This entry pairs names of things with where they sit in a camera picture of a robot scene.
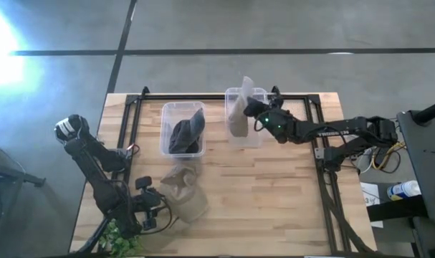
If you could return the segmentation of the dark grey cap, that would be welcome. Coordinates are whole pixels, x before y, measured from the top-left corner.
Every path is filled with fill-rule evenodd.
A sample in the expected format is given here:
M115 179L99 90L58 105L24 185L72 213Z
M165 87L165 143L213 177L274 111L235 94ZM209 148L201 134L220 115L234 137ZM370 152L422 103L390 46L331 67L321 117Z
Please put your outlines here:
M171 154L192 154L200 151L199 140L205 128L204 110L198 109L190 119L179 121L170 136Z

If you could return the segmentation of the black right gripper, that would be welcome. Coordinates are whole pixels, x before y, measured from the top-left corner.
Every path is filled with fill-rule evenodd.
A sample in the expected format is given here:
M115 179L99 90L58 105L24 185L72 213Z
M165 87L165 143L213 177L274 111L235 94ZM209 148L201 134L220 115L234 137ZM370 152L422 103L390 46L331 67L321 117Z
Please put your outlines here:
M281 109L283 104L284 99L281 95L271 96L269 105L253 97L247 97L247 106L243 110L243 113L247 117L257 117L260 115L260 122L263 128L268 130L278 143L291 142L300 144L300 134L297 132L299 120L289 110Z

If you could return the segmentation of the clear plastic bin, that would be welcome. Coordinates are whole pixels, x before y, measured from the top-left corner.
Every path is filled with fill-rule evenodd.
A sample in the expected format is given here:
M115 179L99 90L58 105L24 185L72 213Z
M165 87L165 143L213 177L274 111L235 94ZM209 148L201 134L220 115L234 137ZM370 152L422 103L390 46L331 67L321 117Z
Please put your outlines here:
M204 140L205 128L199 140L200 151L198 153L171 154L168 151L170 136L175 125L181 120L190 119L200 108L204 110L205 117L205 104L202 102L167 102L163 106L161 113L160 152L164 156L168 156L169 158L192 159L201 157L204 154L206 145L206 141Z
M225 125L226 125L226 136L228 138L228 141L231 145L233 145L235 148L258 148L262 145L266 133L264 133L263 131L259 131L257 132L254 129L254 123L255 123L255 119L254 118L248 118L248 122L249 122L249 135L246 138L235 138L231 135L231 133L229 132L229 127L228 127L228 114L229 114L229 106L227 104L227 97L226 97L226 92L225 92L225 104L224 104L224 108L225 108Z

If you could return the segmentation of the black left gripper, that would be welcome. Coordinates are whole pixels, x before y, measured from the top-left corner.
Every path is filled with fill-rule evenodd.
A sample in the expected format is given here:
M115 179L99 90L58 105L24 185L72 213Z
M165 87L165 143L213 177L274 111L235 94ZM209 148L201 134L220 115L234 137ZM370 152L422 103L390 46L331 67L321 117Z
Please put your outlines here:
M164 209L162 206L163 195L154 188L148 188L152 185L150 176L143 176L135 180L135 189L141 190L141 194L133 198L133 210L135 213L144 213L145 220L142 222L144 230L151 230L157 227L156 218L159 211Z

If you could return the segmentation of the black metal table frame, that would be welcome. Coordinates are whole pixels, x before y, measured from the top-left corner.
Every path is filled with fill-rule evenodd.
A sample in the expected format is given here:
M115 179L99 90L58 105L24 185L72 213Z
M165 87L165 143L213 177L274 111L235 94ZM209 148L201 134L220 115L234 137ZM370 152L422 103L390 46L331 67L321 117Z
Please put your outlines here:
M325 93L285 93L281 94L277 87L267 94L271 99L282 98L284 100L301 101L305 106L306 120L298 119L295 125L300 126L297 133L303 143L310 143L313 148L317 147L319 140L322 141L325 149L332 147L328 140L329 137L343 138L345 135L357 132L362 133L367 123L359 123L357 129L353 129L351 124L357 123L356 118L350 120L324 121L322 113L322 99ZM123 114L120 121L120 132L118 135L117 147L123 148L126 139L126 130L130 126L129 149L127 158L127 168L122 172L111 173L111 179L121 180L129 186L139 173L135 172L135 152L133 146L137 145L138 130L143 119L143 105L152 101L178 100L186 103L189 100L204 100L211 102L221 102L225 98L223 93L152 93L144 87L140 93L110 93L105 101L105 108L108 109L111 102L122 100ZM345 220L345 212L341 202L336 173L340 170L340 162L331 166L324 158L318 158L314 153L312 158L315 162L314 172L317 174L317 187L320 196L319 206L323 209L325 222L325 233L327 234L327 244L332 256L370 256L375 254L365 242L358 236L349 222ZM70 255L75 257L102 257L109 258L109 251L105 250L99 241L103 238L104 231L109 227L110 220L103 219L100 225L95 228L95 232L89 239L76 250L71 249Z

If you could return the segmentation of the black chair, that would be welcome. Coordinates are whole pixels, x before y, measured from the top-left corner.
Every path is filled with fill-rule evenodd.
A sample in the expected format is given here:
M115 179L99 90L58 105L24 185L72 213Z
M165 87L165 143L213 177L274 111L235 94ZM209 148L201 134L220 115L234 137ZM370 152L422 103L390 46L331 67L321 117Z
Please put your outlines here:
M42 187L45 178L27 173L24 167L0 148L0 233L23 183Z

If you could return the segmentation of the beige cap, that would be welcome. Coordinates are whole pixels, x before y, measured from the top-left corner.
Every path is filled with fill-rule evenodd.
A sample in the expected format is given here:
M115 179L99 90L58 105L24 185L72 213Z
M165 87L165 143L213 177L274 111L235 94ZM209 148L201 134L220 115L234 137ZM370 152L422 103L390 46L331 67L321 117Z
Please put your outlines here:
M199 185L201 165L194 162L180 162L160 180L160 193L169 203L172 212L179 219L191 223L209 208L207 196Z
M252 96L253 87L254 81L243 76L241 87L232 87L226 91L229 106L228 127L235 138L246 138L249 135L249 122L244 110L248 106L248 97Z

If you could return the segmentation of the green leafy plant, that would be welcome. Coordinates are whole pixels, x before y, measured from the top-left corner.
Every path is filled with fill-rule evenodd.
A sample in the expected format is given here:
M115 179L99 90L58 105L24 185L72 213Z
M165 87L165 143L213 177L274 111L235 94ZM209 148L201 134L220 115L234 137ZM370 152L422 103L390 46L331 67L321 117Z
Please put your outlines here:
M97 248L99 251L107 252L109 258L131 257L142 251L142 247L136 236L129 239L121 237L120 230L115 220L108 223L98 241Z

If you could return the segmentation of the black shelf bar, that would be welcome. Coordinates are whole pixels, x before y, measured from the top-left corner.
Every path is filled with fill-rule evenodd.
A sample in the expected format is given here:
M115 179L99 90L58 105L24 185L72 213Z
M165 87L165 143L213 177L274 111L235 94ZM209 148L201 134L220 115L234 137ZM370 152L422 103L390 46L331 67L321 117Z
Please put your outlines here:
M421 195L368 206L367 212L370 221L429 216Z

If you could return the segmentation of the white paper sheet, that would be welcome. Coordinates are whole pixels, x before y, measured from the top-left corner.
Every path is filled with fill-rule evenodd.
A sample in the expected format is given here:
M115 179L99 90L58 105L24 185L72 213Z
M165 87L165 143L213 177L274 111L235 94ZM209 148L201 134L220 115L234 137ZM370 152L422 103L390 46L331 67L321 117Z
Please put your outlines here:
M360 187L363 192L366 206L378 205L384 202L384 199L379 194L377 184L361 182Z

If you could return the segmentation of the white and blue bottle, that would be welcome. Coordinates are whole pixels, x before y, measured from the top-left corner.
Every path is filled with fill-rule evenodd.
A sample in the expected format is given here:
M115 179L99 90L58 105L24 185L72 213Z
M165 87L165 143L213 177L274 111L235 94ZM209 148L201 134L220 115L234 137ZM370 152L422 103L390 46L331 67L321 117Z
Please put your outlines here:
M420 196L421 190L418 181L412 180L390 186L386 193L390 200L399 201L414 196Z

